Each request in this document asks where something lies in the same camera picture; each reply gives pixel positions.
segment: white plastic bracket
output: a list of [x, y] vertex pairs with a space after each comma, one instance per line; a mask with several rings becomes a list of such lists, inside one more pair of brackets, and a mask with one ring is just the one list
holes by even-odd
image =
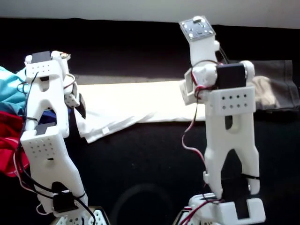
[[[220, 43], [215, 40], [215, 32], [205, 16], [195, 16], [180, 22], [190, 48], [190, 60], [194, 69], [210, 64], [207, 60], [216, 62], [215, 52], [219, 51]], [[180, 91], [186, 105], [196, 102], [194, 85], [191, 79], [191, 68], [184, 74], [185, 79], [180, 82]]]
[[[30, 172], [34, 180], [41, 185], [50, 188], [52, 183], [58, 181], [65, 185], [74, 196], [82, 196], [85, 191], [80, 174], [70, 159], [63, 137], [57, 126], [48, 127], [45, 134], [36, 135], [36, 130], [25, 131], [21, 137], [21, 143], [30, 162]], [[48, 196], [53, 194], [36, 187], [36, 189]], [[53, 212], [56, 217], [66, 213], [57, 213], [53, 210], [53, 200], [38, 195], [45, 212]], [[88, 197], [81, 197], [87, 205]], [[68, 214], [81, 213], [84, 208], [77, 203], [78, 209], [69, 211]]]
[[[27, 56], [26, 81], [31, 84], [27, 102], [27, 117], [35, 120], [27, 120], [25, 130], [33, 130], [38, 124], [44, 110], [53, 109], [56, 113], [57, 126], [64, 138], [69, 136], [68, 109], [64, 101], [63, 80], [66, 69], [63, 67], [60, 53], [53, 51], [52, 60], [31, 63], [32, 56]], [[49, 77], [47, 82], [40, 78]]]
[[[205, 194], [205, 198], [215, 197], [213, 193]], [[197, 208], [206, 202], [203, 195], [195, 195], [189, 201], [192, 209]], [[263, 202], [259, 198], [247, 199], [248, 212], [250, 217], [238, 219], [234, 202], [224, 202], [219, 204], [208, 203], [201, 207], [193, 216], [194, 224], [220, 224], [220, 225], [248, 225], [265, 221], [266, 216]]]

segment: black fabric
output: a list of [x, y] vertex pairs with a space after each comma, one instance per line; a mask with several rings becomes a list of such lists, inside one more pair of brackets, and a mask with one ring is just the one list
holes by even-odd
[[[0, 65], [12, 71], [23, 67], [27, 54], [52, 49], [72, 54], [69, 67], [72, 73], [85, 75], [82, 83], [181, 79], [190, 66], [188, 44], [179, 26], [173, 23], [78, 19], [0, 19], [0, 22], [8, 32], [8, 35], [2, 35]], [[51, 35], [43, 35], [39, 42], [33, 42], [32, 36], [40, 34], [38, 29], [31, 28], [37, 27], [43, 27], [44, 33]], [[111, 35], [107, 32], [111, 27], [118, 27], [122, 35]], [[172, 38], [165, 38], [166, 30], [173, 34]], [[291, 49], [299, 50], [295, 45], [300, 38], [297, 30], [224, 26], [214, 26], [214, 30], [230, 59], [297, 60], [290, 55]], [[274, 46], [271, 43], [285, 44]], [[207, 187], [203, 188], [201, 160], [181, 146], [180, 138], [188, 123], [135, 124], [87, 144], [79, 138], [73, 113], [70, 119], [66, 146], [80, 172], [89, 205], [104, 207], [108, 216], [113, 216], [113, 225], [169, 225], [190, 197], [209, 191]], [[299, 137], [297, 114], [255, 114], [260, 196], [267, 216], [265, 224], [287, 224], [298, 220]], [[204, 152], [204, 122], [196, 123], [187, 134], [186, 143]], [[222, 175], [239, 174], [240, 162], [231, 151]], [[0, 181], [0, 200], [4, 204], [1, 218], [6, 224], [49, 224], [53, 220], [51, 215], [40, 216], [35, 212], [36, 195], [21, 189], [17, 178], [1, 175]], [[126, 199], [124, 193], [130, 194], [128, 201], [117, 204], [120, 199]]]

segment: black wire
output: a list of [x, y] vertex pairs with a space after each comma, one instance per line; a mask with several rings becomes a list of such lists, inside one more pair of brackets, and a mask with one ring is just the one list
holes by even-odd
[[96, 217], [95, 217], [94, 213], [79, 198], [76, 198], [75, 201], [78, 201], [78, 203], [80, 203], [82, 205], [82, 207], [84, 207], [85, 210], [88, 211], [88, 213], [93, 217], [93, 219], [94, 219], [93, 225], [95, 225], [95, 223], [96, 223]]
[[215, 201], [220, 201], [219, 199], [207, 199], [204, 194], [202, 194], [202, 196], [207, 202], [210, 201], [210, 203], [213, 203], [215, 205], [219, 205], [220, 203], [220, 202], [215, 202]]
[[221, 55], [222, 55], [225, 63], [228, 64], [229, 63], [229, 59], [228, 59], [228, 57], [226, 56], [224, 50], [221, 47], [220, 47], [220, 53], [221, 53]]
[[20, 93], [23, 93], [23, 94], [26, 96], [27, 93], [24, 91], [24, 86], [25, 86], [25, 84], [26, 84], [26, 82], [22, 82], [22, 83], [18, 84], [18, 85], [17, 85], [17, 91], [20, 92]]

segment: red wire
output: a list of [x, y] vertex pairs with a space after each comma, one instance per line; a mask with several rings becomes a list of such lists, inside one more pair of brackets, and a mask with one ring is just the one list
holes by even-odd
[[191, 220], [191, 218], [193, 217], [193, 215], [200, 209], [202, 208], [204, 205], [208, 204], [208, 203], [211, 203], [213, 201], [206, 201], [206, 202], [203, 202], [201, 205], [199, 205], [197, 208], [195, 208], [193, 211], [191, 211], [187, 217], [185, 217], [179, 225], [187, 225], [189, 223], [189, 221]]

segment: cable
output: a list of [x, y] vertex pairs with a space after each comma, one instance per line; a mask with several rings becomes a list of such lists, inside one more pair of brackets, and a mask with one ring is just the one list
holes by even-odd
[[184, 131], [184, 134], [182, 135], [182, 138], [181, 138], [181, 144], [182, 144], [183, 148], [195, 152], [195, 153], [201, 158], [201, 160], [203, 161], [204, 167], [205, 167], [205, 169], [206, 169], [206, 166], [205, 166], [205, 160], [204, 160], [203, 154], [202, 154], [197, 148], [194, 148], [194, 147], [188, 147], [188, 146], [186, 146], [185, 143], [184, 143], [184, 137], [185, 137], [186, 133], [187, 133], [188, 131], [191, 130], [191, 128], [193, 127], [193, 125], [194, 125], [194, 123], [195, 123], [195, 121], [196, 121], [196, 117], [197, 117], [197, 109], [198, 109], [198, 98], [197, 98], [197, 102], [196, 102], [196, 111], [195, 111], [195, 115], [194, 115], [194, 117], [193, 117], [193, 119], [192, 119], [191, 124], [188, 126], [188, 128]]
[[70, 84], [68, 84], [67, 86], [65, 86], [64, 89], [70, 87], [71, 85], [73, 85], [75, 83], [75, 77], [74, 77], [74, 75], [72, 75], [72, 74], [66, 74], [66, 75], [69, 76], [69, 77], [72, 77], [73, 81]]
[[193, 215], [200, 209], [202, 208], [204, 205], [208, 204], [208, 203], [212, 203], [212, 202], [215, 202], [215, 201], [218, 201], [220, 202], [221, 200], [219, 199], [216, 199], [216, 200], [208, 200], [208, 201], [205, 201], [203, 202], [201, 205], [199, 205], [198, 207], [196, 207], [193, 211], [191, 211], [187, 217], [185, 217], [179, 225], [188, 225], [189, 221], [191, 220], [191, 218], [193, 217]]
[[222, 55], [225, 63], [228, 64], [229, 63], [229, 59], [228, 59], [228, 57], [226, 56], [224, 50], [221, 47], [220, 47], [220, 53], [221, 53], [221, 55]]
[[96, 223], [96, 217], [95, 217], [94, 213], [79, 198], [76, 198], [75, 201], [77, 201], [78, 203], [80, 203], [82, 205], [82, 207], [84, 207], [84, 209], [87, 210], [87, 212], [93, 217], [94, 221], [93, 221], [92, 225], [95, 225], [95, 223]]
[[14, 155], [13, 155], [13, 161], [14, 161], [14, 165], [15, 165], [16, 176], [17, 176], [18, 179], [19, 179], [19, 182], [20, 182], [21, 187], [24, 188], [24, 189], [27, 190], [27, 191], [31, 191], [31, 192], [34, 193], [34, 191], [33, 191], [32, 189], [29, 189], [29, 188], [27, 188], [27, 187], [25, 187], [25, 186], [23, 185], [23, 181], [21, 180], [21, 176], [20, 176], [20, 174], [19, 174], [19, 169], [18, 169], [17, 163], [16, 163], [16, 161], [15, 161], [15, 152], [14, 152]]
[[[17, 91], [20, 92], [20, 93], [23, 93], [24, 95], [27, 94], [27, 93], [24, 91], [24, 86], [25, 86], [26, 83], [27, 83], [27, 82], [22, 82], [22, 83], [20, 83], [20, 84], [17, 85]], [[22, 91], [19, 90], [19, 86], [20, 86], [20, 85], [23, 85]]]
[[42, 203], [40, 203], [40, 204], [36, 207], [37, 213], [38, 213], [39, 215], [42, 215], [42, 216], [49, 215], [50, 212], [42, 213], [42, 212], [40, 212], [40, 211], [38, 210], [38, 208], [39, 208], [41, 205], [42, 205]]

